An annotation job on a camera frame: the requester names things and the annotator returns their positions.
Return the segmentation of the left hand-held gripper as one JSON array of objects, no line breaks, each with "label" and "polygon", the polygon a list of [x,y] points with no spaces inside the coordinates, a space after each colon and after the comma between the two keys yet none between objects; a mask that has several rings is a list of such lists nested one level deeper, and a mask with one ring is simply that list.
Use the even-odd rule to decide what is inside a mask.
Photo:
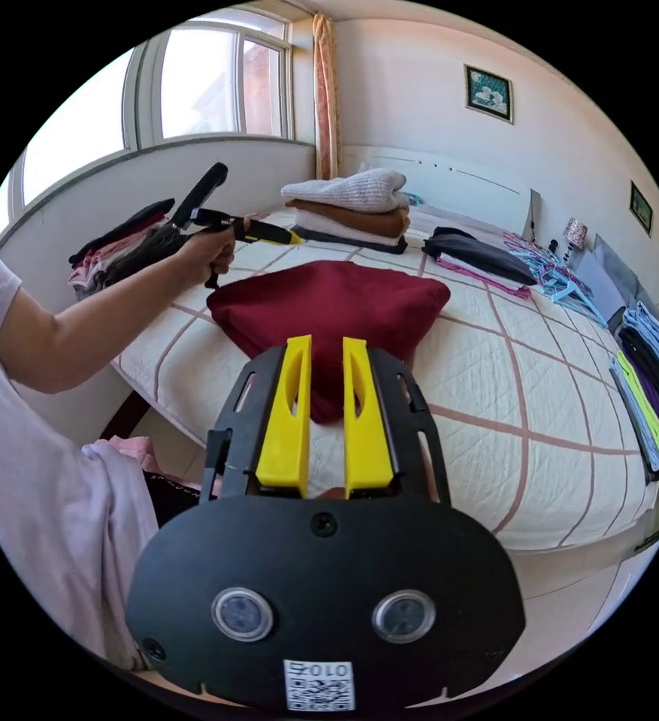
[{"label": "left hand-held gripper", "polygon": [[193,234],[189,251],[204,274],[205,288],[218,288],[219,277],[234,260],[237,243],[296,246],[304,243],[294,231],[260,220],[211,213],[202,229]]}]

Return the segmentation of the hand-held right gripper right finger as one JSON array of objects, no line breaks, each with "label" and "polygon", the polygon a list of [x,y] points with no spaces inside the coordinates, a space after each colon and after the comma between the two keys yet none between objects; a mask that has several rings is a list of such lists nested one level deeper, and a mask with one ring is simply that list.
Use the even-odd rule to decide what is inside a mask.
[{"label": "hand-held right gripper right finger", "polygon": [[367,343],[343,338],[345,488],[386,489],[393,477],[388,441]]}]

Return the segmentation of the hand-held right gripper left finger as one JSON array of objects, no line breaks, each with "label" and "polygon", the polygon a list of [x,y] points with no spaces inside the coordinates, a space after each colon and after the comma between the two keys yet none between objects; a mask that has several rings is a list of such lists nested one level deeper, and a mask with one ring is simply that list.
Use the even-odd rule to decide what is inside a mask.
[{"label": "hand-held right gripper left finger", "polygon": [[287,339],[255,471],[262,487],[306,487],[309,472],[310,335]]}]

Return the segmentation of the person's left hand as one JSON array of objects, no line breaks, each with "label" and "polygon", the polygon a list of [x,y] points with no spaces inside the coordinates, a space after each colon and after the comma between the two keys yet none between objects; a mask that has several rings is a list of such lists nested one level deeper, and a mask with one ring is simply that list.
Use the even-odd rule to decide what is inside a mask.
[{"label": "person's left hand", "polygon": [[243,242],[250,220],[235,220],[222,231],[202,231],[192,235],[175,255],[184,286],[204,284],[225,273],[234,259],[237,241]]}]

